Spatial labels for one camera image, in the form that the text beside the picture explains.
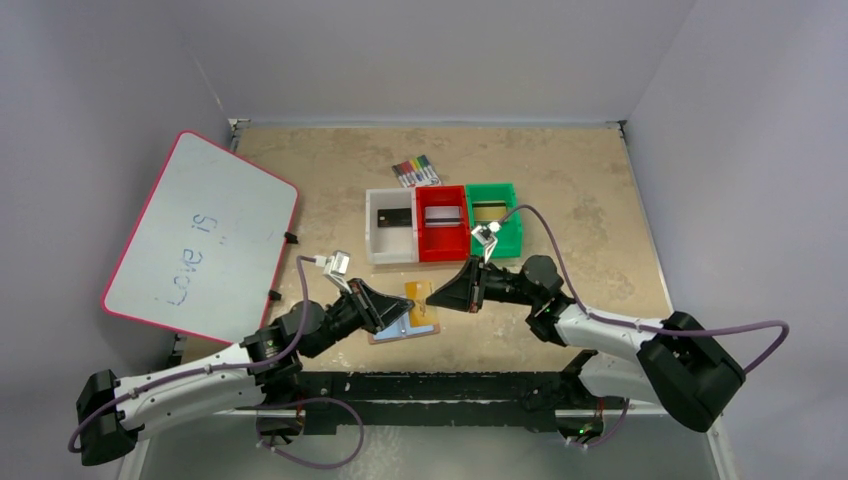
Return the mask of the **pink leather card holder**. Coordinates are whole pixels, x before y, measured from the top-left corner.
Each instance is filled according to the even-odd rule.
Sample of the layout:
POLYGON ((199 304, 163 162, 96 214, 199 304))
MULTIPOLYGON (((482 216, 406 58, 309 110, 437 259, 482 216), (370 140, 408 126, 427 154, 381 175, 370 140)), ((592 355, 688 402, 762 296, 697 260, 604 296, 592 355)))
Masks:
POLYGON ((410 315, 404 314, 384 330, 377 334, 369 334, 368 342, 371 345, 375 345, 408 340, 428 335, 435 335, 438 334, 440 330, 441 328, 438 323, 432 325, 413 326, 410 315))

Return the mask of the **orange credit card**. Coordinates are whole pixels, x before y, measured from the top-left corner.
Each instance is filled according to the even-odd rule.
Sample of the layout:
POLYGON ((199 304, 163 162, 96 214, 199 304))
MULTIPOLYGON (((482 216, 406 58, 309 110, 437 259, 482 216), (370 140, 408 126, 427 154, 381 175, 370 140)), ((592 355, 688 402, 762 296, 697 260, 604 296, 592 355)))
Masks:
POLYGON ((433 293, 430 281, 412 281, 404 285, 406 297, 414 302, 408 312, 411 327, 436 327, 439 325, 437 310, 428 306, 426 299, 433 293))
POLYGON ((487 224, 499 221, 509 210, 505 202, 474 202, 471 216, 475 224, 487 224))

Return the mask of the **white plastic bin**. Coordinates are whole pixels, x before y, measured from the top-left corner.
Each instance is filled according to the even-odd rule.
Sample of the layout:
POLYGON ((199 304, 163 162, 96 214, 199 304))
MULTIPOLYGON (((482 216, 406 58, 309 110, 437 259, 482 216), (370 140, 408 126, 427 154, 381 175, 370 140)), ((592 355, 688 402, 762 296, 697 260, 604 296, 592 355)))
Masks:
POLYGON ((365 213, 365 251, 370 264, 414 264, 419 261, 419 228, 413 188, 367 189, 365 213), (378 228, 377 210, 386 208, 411 208, 412 226, 378 228))

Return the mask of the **red plastic bin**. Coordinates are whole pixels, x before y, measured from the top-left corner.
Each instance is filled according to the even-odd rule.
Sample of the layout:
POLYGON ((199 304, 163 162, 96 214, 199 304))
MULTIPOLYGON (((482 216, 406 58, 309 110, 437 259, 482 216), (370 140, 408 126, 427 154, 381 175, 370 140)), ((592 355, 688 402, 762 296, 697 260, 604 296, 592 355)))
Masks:
POLYGON ((416 187, 419 261, 439 263, 465 261, 470 255, 470 222, 465 189, 462 185, 416 187), (462 223, 455 227, 427 228, 426 206, 459 206, 462 223))

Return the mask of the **green plastic bin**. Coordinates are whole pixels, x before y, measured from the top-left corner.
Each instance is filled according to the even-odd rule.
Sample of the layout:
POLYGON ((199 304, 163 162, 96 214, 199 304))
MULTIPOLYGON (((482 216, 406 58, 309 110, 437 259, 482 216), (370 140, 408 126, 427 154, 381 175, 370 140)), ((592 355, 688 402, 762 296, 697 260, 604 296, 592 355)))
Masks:
MULTIPOLYGON (((465 193, 468 204, 469 222, 472 229, 476 225, 481 225, 475 224, 471 216, 471 206, 474 202, 505 202, 509 210, 518 205, 517 195, 511 183, 466 184, 465 193)), ((513 214, 501 224, 502 228, 497 233, 498 243, 492 258, 520 257, 523 247, 523 225, 520 215, 513 214)))

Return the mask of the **red framed whiteboard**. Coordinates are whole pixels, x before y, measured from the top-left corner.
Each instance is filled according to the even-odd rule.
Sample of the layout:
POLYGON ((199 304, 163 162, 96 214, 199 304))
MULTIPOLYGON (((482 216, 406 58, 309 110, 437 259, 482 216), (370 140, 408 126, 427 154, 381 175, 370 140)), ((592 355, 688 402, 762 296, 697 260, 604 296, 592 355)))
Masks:
POLYGON ((178 134, 101 299, 111 315, 221 343, 260 327, 299 191, 178 134))

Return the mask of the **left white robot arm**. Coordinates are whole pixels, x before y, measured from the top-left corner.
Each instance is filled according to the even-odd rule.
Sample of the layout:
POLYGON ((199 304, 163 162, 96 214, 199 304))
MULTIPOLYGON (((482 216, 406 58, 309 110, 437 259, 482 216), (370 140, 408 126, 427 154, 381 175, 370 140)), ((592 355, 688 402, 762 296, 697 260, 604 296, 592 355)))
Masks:
POLYGON ((269 325, 186 364, 133 377, 106 369, 90 375, 76 403, 68 449, 85 466, 119 459, 171 427, 266 401, 297 399, 302 358, 315 358, 357 330, 376 334, 412 310, 412 300, 380 293, 354 278, 332 304, 304 299, 269 325))

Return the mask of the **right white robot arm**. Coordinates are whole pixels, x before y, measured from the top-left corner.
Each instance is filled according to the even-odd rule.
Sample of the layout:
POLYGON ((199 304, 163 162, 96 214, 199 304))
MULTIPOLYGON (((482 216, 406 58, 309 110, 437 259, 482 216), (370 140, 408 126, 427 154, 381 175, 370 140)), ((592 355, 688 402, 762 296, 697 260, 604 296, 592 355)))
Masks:
POLYGON ((564 283, 549 256, 534 255, 517 272, 472 256, 426 303, 466 313, 487 301, 528 306, 525 321, 539 340, 581 350, 561 381, 564 399, 576 407, 600 397, 637 400, 705 432, 744 384, 744 369, 691 315, 605 324, 585 313, 564 283))

